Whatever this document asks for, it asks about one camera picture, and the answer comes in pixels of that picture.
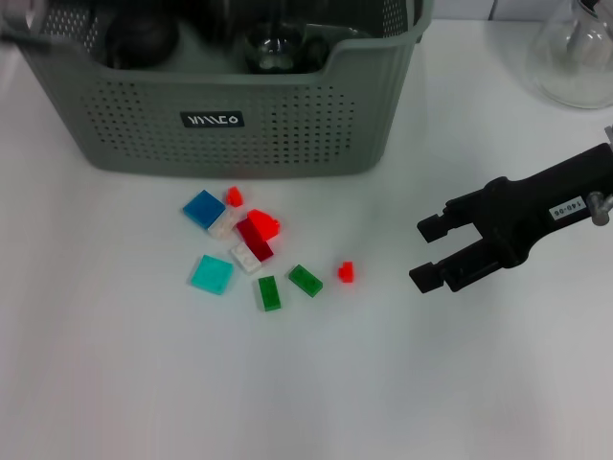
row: small red lego piece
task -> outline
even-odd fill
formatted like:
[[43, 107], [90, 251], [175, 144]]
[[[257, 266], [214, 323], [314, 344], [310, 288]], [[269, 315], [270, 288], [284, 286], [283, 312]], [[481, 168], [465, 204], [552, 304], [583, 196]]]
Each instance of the small red lego piece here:
[[240, 190], [238, 187], [232, 187], [228, 189], [226, 193], [226, 204], [238, 208], [242, 206], [242, 195], [240, 194]]
[[258, 209], [249, 211], [247, 217], [253, 222], [258, 229], [258, 233], [265, 242], [271, 238], [275, 238], [281, 231], [281, 224], [278, 220], [271, 218]]
[[343, 283], [353, 283], [355, 273], [353, 272], [353, 262], [344, 262], [338, 269], [338, 278]]
[[249, 218], [237, 223], [237, 229], [247, 247], [260, 262], [264, 262], [275, 255], [268, 243], [261, 238], [258, 229]]

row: white tabletop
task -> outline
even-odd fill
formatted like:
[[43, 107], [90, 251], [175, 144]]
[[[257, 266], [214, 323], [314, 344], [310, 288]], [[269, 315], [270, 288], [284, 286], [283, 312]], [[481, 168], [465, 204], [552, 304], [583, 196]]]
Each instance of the white tabletop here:
[[[526, 84], [535, 25], [435, 22], [387, 152], [353, 177], [222, 181], [91, 167], [17, 53], [0, 56], [0, 458], [577, 460], [613, 456], [613, 227], [585, 221], [460, 293], [408, 270], [419, 220], [605, 142], [613, 109]], [[258, 276], [188, 286], [227, 257], [181, 207], [237, 184], [284, 224], [284, 309]], [[334, 269], [353, 260], [357, 282]], [[320, 277], [315, 299], [283, 278]]]

